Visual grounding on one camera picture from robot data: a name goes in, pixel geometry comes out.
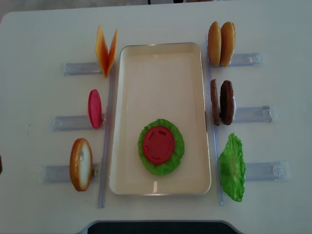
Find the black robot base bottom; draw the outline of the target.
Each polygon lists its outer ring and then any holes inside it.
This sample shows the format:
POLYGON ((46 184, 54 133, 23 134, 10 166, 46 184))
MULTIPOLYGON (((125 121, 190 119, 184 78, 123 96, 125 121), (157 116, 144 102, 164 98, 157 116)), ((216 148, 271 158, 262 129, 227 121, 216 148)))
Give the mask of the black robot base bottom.
POLYGON ((222 222, 199 221, 125 221, 98 222, 82 234, 237 234, 238 230, 222 222))

